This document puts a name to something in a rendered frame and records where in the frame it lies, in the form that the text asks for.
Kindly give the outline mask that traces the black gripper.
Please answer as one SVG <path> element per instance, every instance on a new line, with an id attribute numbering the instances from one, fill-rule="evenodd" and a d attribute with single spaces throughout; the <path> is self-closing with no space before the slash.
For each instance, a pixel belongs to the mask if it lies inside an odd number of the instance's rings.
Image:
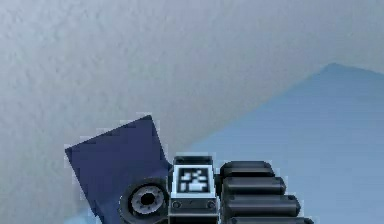
<path id="1" fill-rule="evenodd" d="M 168 199 L 164 178 L 134 182 L 119 199 L 120 224 L 167 224 Z"/>

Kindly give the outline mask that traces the dark blue square box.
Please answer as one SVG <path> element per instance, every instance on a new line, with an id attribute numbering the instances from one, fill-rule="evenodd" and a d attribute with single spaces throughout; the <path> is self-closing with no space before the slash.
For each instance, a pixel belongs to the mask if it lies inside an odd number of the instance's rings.
<path id="1" fill-rule="evenodd" d="M 167 161 L 150 115 L 65 149 L 93 214 L 120 224 L 119 199 L 132 184 L 168 175 Z"/>

